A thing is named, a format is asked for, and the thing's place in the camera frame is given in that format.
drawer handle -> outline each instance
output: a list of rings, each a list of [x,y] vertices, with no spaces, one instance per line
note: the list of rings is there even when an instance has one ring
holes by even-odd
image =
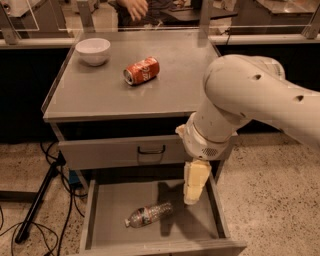
[[[160,150],[148,150],[148,151],[142,151],[140,146],[138,147],[138,153],[141,155],[158,155],[163,154],[166,151],[166,146],[163,145],[162,149]]]

cabinet top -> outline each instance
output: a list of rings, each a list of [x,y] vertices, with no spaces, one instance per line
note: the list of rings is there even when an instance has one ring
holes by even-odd
[[[110,60],[88,66],[72,47],[44,104],[46,122],[190,115],[203,95],[205,70],[218,57],[198,30],[89,33],[80,40],[89,37],[111,42]],[[158,76],[128,85],[123,70],[149,56],[160,64]]]

white bowl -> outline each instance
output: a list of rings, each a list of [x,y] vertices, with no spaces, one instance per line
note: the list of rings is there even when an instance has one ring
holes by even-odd
[[[90,38],[76,44],[80,58],[91,66],[100,66],[110,59],[110,42],[103,38]]]

drawer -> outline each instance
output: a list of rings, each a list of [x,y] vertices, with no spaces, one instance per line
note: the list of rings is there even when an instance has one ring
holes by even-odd
[[[183,163],[190,160],[178,135],[62,141],[72,170]]]
[[[173,171],[182,174],[183,168]],[[183,179],[97,181],[89,187],[80,255],[235,256],[246,247],[230,238],[212,175],[193,206],[183,203]],[[125,227],[137,208],[166,200],[173,204],[172,215],[141,228]]]

tripod leg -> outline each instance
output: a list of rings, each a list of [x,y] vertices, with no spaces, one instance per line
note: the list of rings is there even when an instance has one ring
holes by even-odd
[[[48,172],[47,172],[47,175],[46,177],[44,178],[42,184],[41,184],[41,187],[40,189],[38,190],[38,193],[35,197],[35,199],[33,200],[33,203],[29,209],[29,212],[26,216],[26,218],[24,219],[20,229],[19,229],[19,232],[15,238],[15,242],[16,243],[21,243],[23,241],[25,241],[27,238],[28,238],[28,230],[29,230],[29,226],[30,224],[32,223],[33,219],[34,219],[34,216],[39,208],[39,205],[42,201],[42,198],[50,184],[50,181],[52,178],[54,178],[55,176],[57,176],[57,163],[54,162],[53,164],[51,164]]]

